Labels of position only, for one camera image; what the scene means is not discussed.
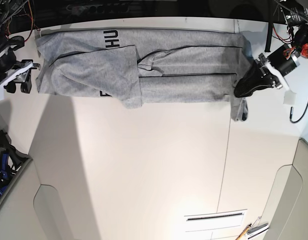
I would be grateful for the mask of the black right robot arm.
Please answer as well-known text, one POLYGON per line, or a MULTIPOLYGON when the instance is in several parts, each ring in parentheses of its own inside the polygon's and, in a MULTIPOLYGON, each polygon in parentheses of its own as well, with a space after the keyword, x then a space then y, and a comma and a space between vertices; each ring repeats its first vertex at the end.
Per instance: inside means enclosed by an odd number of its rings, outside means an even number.
POLYGON ((0 93, 7 91, 14 94, 16 85, 24 94, 32 90, 32 70, 40 69, 39 63, 32 59, 17 60, 15 52, 25 46, 29 38, 20 35, 10 37, 10 23, 18 13, 28 6, 30 19, 30 33, 37 28, 29 0, 0 0, 0 93))

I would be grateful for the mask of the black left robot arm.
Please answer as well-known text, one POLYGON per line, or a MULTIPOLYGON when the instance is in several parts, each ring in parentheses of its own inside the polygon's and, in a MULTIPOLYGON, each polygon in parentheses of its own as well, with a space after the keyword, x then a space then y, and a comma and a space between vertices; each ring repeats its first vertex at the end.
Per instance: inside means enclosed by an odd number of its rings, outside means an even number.
POLYGON ((296 0, 277 0, 287 24, 288 38, 276 35, 283 45, 269 56, 262 53, 234 88, 237 98, 250 97, 255 91, 267 88, 290 87, 285 76, 296 69, 299 57, 308 59, 308 8, 296 0))

